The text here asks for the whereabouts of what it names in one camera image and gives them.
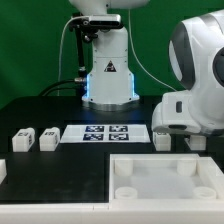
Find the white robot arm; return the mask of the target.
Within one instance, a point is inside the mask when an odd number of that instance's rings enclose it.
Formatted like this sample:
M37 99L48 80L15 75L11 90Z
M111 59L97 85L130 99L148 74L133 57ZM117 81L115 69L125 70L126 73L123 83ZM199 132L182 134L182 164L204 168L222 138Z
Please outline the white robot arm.
M150 0L69 0L82 14L84 38L93 42L93 68L83 102L116 110L136 102L127 65L127 30L109 9L133 9ZM186 19L169 41L169 61L184 87L166 93L152 116L152 130L163 133L224 134L224 9Z

